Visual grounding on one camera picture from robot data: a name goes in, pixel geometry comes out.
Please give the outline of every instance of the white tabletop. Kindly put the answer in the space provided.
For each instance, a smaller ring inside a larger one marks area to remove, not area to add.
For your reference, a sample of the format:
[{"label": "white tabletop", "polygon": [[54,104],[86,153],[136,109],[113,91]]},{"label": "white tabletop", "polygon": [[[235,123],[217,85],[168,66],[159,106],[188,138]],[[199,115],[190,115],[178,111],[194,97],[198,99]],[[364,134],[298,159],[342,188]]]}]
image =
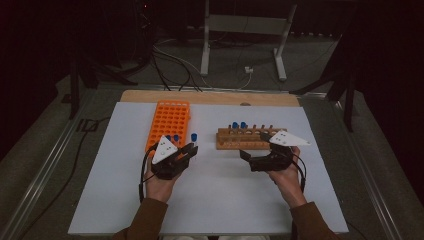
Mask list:
[{"label": "white tabletop", "polygon": [[[69,234],[109,235],[129,226],[139,206],[138,183],[156,104],[117,103],[69,228]],[[266,173],[251,172],[237,150],[216,150],[218,128],[232,122],[287,128],[308,140],[305,196],[329,227],[347,232],[334,189],[302,107],[191,105],[188,134],[199,152],[174,187],[161,234],[257,235],[291,231],[291,216]],[[263,151],[248,151],[252,156]]]}]

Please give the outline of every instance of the white triangular marker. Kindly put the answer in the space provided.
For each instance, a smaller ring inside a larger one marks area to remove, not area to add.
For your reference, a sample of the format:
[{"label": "white triangular marker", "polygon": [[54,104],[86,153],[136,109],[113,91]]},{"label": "white triangular marker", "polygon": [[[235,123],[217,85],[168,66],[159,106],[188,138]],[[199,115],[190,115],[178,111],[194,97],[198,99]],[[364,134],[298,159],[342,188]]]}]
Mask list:
[{"label": "white triangular marker", "polygon": [[152,163],[157,164],[165,158],[171,156],[171,154],[176,153],[178,148],[172,144],[164,135],[160,138],[159,145],[156,148],[155,155],[153,156]]},{"label": "white triangular marker", "polygon": [[311,145],[308,141],[300,137],[296,137],[284,130],[277,132],[274,136],[272,136],[269,142],[287,147]]}]

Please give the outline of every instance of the brown sleeve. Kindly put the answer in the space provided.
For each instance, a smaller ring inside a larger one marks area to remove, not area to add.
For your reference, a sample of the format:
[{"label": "brown sleeve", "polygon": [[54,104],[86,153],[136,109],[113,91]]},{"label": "brown sleeve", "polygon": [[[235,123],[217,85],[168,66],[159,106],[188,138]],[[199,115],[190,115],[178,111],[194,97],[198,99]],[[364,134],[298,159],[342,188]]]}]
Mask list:
[{"label": "brown sleeve", "polygon": [[314,202],[290,209],[302,240],[340,239],[331,231]]},{"label": "brown sleeve", "polygon": [[128,228],[115,233],[113,240],[156,240],[168,205],[145,198]]}]

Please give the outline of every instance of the wooden test tube rack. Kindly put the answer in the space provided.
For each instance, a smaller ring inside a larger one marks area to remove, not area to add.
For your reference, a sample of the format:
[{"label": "wooden test tube rack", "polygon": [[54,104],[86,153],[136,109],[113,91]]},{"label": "wooden test tube rack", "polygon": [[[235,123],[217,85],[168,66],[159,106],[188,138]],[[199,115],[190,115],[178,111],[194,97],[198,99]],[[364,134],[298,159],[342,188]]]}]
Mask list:
[{"label": "wooden test tube rack", "polygon": [[228,128],[218,128],[216,133],[216,149],[218,150],[261,150],[269,149],[269,143],[262,141],[259,134],[261,132],[268,133],[271,136],[276,134],[278,131],[285,130],[285,128],[265,128],[262,125],[257,128],[256,125],[249,128],[232,128],[231,125]]}]

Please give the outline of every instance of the power plug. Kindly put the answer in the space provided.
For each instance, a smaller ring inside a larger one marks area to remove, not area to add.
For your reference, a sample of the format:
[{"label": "power plug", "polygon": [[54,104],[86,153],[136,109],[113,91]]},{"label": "power plug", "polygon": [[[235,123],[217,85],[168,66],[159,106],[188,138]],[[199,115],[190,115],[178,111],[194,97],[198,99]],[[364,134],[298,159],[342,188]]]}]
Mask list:
[{"label": "power plug", "polygon": [[244,67],[244,71],[246,73],[252,73],[253,72],[253,67],[246,66],[246,67]]}]

